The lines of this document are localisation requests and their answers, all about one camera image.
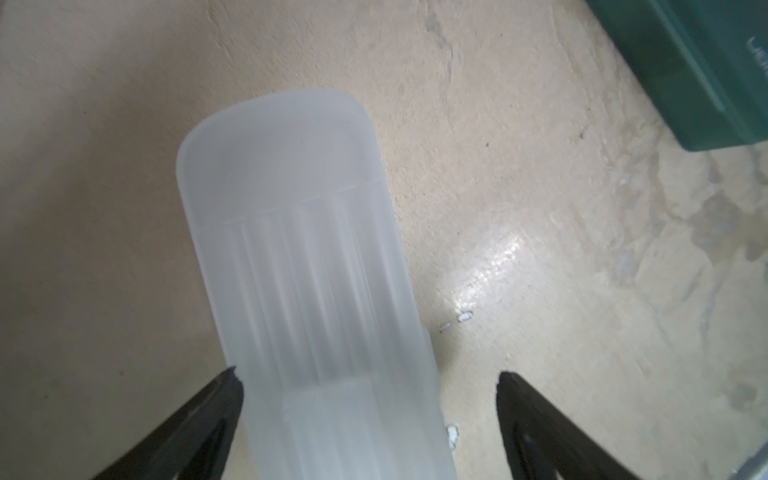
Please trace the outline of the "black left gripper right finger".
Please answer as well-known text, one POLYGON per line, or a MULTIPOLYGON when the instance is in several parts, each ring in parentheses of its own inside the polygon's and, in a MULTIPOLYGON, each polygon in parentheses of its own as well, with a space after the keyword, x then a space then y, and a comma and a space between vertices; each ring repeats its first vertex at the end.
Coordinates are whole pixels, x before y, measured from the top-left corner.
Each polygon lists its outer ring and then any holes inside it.
POLYGON ((514 479, 635 479, 517 373, 500 373, 496 409, 514 479))

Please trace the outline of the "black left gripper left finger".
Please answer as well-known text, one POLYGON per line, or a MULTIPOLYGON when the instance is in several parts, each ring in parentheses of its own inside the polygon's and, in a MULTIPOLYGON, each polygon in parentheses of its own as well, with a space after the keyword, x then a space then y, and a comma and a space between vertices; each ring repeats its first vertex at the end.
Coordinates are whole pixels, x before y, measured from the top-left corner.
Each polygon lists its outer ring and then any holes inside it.
POLYGON ((220 479, 243 400, 243 384, 229 367, 95 478, 220 479))

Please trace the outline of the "translucent white pencil case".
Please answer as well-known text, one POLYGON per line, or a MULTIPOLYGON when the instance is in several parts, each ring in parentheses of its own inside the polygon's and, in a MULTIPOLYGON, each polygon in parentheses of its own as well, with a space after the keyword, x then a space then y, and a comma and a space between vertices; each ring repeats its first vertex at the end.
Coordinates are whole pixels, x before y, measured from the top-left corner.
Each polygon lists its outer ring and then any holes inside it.
POLYGON ((452 479, 372 121, 291 90, 184 139, 176 175, 260 479, 452 479))

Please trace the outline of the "dark green pencil case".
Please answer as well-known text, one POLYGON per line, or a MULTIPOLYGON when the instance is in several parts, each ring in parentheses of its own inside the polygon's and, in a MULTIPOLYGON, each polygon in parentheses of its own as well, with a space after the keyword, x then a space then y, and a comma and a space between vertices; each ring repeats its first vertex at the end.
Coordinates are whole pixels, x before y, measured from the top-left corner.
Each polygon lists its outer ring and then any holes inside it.
POLYGON ((685 150, 766 141, 766 2, 588 5, 685 150))

